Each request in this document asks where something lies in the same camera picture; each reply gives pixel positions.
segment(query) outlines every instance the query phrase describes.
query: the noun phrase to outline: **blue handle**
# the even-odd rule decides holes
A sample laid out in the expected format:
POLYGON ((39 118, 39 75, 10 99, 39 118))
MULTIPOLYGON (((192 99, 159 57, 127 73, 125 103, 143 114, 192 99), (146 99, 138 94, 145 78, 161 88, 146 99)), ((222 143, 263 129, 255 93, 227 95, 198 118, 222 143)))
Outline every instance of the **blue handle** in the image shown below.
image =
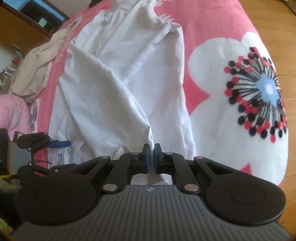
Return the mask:
POLYGON ((50 149, 56 149, 56 148, 64 148, 69 146, 71 146, 70 141, 53 141, 47 147, 50 149))

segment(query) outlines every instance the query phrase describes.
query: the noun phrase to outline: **wall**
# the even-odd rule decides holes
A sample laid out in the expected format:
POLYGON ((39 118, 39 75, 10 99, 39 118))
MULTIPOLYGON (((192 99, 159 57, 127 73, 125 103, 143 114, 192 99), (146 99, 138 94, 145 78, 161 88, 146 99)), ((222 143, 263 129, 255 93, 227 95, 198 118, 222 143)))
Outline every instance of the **wall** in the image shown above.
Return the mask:
POLYGON ((69 17, 74 16, 91 3, 91 0, 48 0, 69 17))
POLYGON ((0 43, 0 72, 2 72, 7 65, 10 65, 11 57, 17 57, 15 51, 0 43))

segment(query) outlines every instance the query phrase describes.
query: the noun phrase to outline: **green cloth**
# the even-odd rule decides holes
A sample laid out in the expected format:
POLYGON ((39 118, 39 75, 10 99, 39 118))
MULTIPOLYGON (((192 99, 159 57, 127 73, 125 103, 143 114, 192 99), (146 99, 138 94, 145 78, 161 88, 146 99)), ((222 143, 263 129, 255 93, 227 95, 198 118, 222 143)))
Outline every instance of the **green cloth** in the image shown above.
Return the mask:
POLYGON ((8 226, 7 222, 5 222, 2 218, 0 218, 0 230, 2 233, 11 234, 13 229, 8 226))
POLYGON ((0 178, 0 191, 16 191, 17 186, 6 182, 3 178, 0 178))

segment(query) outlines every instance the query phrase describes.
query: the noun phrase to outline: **bed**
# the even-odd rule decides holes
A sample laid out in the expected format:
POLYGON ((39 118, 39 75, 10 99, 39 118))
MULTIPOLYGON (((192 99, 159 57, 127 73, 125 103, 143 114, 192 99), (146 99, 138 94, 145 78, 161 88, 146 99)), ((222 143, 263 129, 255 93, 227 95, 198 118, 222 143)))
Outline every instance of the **bed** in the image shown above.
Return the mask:
MULTIPOLYGON (((31 106, 34 132, 51 135, 50 125, 58 118, 52 115, 53 103, 67 48, 111 5, 103 0, 62 26, 73 30, 48 68, 45 89, 31 106)), ((157 0, 155 13, 183 29, 183 88, 195 154, 279 185, 288 158, 284 104, 271 57, 238 0, 157 0)), ((39 164, 45 167, 48 161, 57 164, 51 163, 47 149, 35 159, 43 160, 39 164)))

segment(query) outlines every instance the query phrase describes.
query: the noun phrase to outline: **wooden floor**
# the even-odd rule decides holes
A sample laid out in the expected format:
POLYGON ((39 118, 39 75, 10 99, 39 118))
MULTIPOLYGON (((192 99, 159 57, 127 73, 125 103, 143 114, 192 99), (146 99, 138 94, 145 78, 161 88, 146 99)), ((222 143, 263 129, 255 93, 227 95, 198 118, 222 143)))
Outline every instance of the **wooden floor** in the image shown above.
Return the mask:
POLYGON ((281 188, 287 206, 280 223, 296 234, 296 16, 279 0, 240 0, 275 64, 287 112, 289 160, 281 188))

